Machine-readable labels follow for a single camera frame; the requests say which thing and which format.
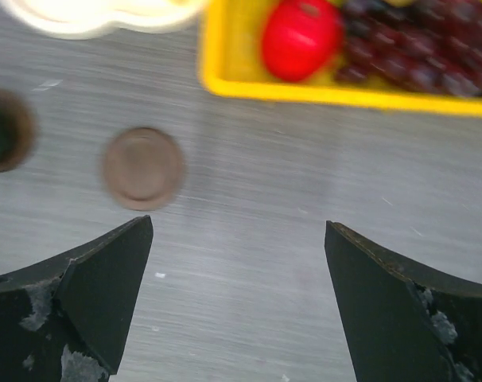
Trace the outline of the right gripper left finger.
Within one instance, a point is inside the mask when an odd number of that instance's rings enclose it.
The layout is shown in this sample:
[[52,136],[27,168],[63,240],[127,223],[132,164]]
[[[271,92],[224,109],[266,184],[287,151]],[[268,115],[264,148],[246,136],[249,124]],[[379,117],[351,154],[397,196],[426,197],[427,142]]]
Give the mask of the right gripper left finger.
[[150,248],[149,216],[0,275],[0,381],[116,374]]

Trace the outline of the wooden coaster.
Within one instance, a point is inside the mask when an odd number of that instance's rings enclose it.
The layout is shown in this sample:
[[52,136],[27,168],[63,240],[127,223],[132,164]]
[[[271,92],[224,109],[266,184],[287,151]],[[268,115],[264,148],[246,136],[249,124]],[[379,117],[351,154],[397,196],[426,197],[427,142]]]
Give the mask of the wooden coaster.
[[36,116],[29,104],[17,93],[0,88],[0,105],[13,118],[16,133],[14,149],[0,161],[0,173],[13,170],[28,158],[37,138]]
[[126,209],[154,211],[179,192],[185,157],[177,141],[153,127],[131,127],[106,145],[102,159],[106,190]]

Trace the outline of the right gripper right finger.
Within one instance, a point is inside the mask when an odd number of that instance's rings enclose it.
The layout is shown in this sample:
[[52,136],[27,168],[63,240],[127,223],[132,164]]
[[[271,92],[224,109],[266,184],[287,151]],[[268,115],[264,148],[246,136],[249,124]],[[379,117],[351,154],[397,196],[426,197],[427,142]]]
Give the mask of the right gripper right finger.
[[325,255],[358,381],[482,381],[482,284],[338,222]]

